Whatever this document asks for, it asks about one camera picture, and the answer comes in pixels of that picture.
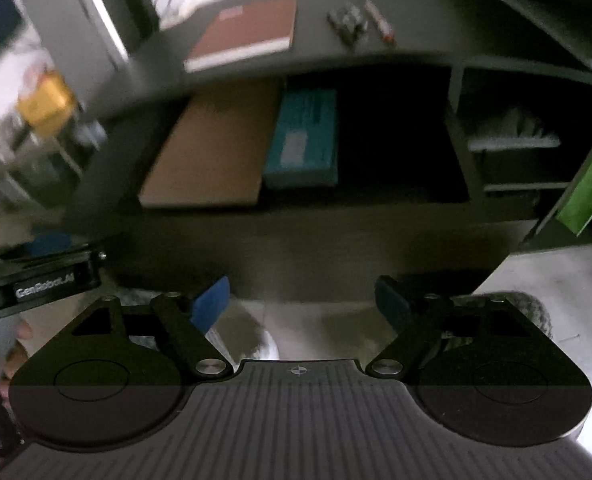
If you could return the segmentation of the person's hand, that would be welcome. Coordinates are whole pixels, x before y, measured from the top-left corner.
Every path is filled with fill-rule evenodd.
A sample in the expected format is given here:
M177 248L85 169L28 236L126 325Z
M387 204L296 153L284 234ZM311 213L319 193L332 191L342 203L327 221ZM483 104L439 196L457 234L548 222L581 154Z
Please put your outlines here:
M11 379L29 359L23 343L32 337L32 328L21 316L0 318L0 396L4 401Z

